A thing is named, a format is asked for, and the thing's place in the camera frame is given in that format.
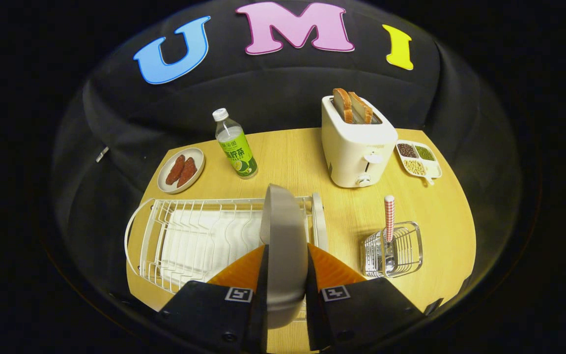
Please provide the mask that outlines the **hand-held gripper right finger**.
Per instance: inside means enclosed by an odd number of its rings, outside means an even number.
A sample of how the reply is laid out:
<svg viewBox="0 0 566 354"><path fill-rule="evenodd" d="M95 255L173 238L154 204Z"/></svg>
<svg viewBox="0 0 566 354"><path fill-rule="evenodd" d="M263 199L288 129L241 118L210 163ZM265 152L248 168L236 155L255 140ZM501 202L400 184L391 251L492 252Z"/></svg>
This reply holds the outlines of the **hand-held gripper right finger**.
<svg viewBox="0 0 566 354"><path fill-rule="evenodd" d="M335 256L308 244L306 320L312 351L377 354L382 344L424 317L387 279L366 279Z"/></svg>

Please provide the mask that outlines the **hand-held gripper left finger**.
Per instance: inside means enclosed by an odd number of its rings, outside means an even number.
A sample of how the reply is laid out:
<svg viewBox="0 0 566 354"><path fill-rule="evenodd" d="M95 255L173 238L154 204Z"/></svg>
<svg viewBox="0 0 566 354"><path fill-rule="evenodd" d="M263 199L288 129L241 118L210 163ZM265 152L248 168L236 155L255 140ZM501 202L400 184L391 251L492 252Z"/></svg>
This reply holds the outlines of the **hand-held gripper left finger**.
<svg viewBox="0 0 566 354"><path fill-rule="evenodd" d="M267 351L269 246L250 251L210 282L189 281L157 314L190 354Z"/></svg>

